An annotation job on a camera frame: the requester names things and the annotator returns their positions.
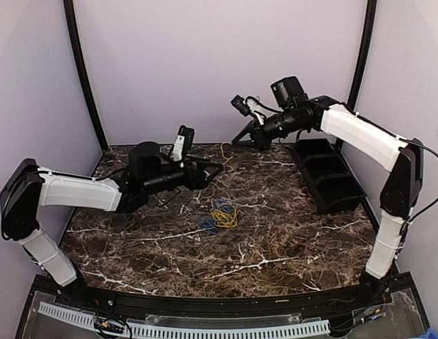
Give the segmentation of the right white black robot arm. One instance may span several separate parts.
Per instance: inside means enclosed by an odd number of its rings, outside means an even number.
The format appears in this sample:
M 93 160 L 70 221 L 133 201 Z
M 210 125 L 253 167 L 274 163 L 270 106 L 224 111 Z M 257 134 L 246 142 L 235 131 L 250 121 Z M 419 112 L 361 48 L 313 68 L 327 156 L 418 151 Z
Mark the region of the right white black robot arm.
M 368 120 L 349 105 L 327 95 L 310 98 L 297 77 L 271 86 L 279 108 L 267 117 L 268 107 L 252 96 L 236 95 L 231 105 L 252 120 L 233 139 L 235 146 L 270 148 L 274 139 L 312 129 L 334 136 L 378 162 L 389 177 L 380 193 L 381 221 L 365 275 L 382 280 L 403 248 L 408 228 L 431 205 L 413 211 L 423 182 L 424 153 L 420 140 L 408 140 Z

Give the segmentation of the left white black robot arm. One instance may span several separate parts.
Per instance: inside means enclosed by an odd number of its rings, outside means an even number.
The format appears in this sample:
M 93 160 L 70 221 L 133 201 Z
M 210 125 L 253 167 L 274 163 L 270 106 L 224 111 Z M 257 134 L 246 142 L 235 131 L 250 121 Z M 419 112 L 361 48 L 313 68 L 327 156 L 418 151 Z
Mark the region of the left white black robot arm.
M 81 283 L 82 274 L 38 222 L 38 208 L 71 206 L 127 214 L 162 191 L 181 186 L 202 190 L 222 172 L 223 165 L 189 156 L 190 148 L 177 141 L 170 153 L 164 154 L 155 142 L 140 143 L 129 152 L 120 177 L 54 172 L 27 158 L 1 190 L 1 235 L 18 242 L 56 284 L 66 287 L 68 300 L 86 308 L 93 301 L 92 291 Z

